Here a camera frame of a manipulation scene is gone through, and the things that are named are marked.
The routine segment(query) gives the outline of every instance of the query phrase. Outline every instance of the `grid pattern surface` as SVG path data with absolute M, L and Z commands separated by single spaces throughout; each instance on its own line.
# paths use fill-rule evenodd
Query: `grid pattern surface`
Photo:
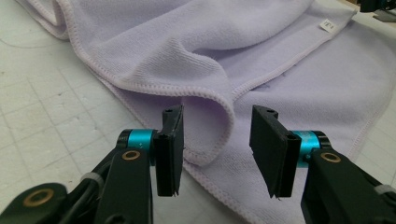
M 123 129 L 142 126 L 69 42 L 49 35 L 14 1 L 0 1 L 0 15 L 2 211 L 38 184 L 59 182 L 73 189 L 115 146 Z M 396 188 L 396 91 L 356 163 Z M 154 212 L 160 224 L 243 222 L 185 173 L 180 196 L 154 195 Z

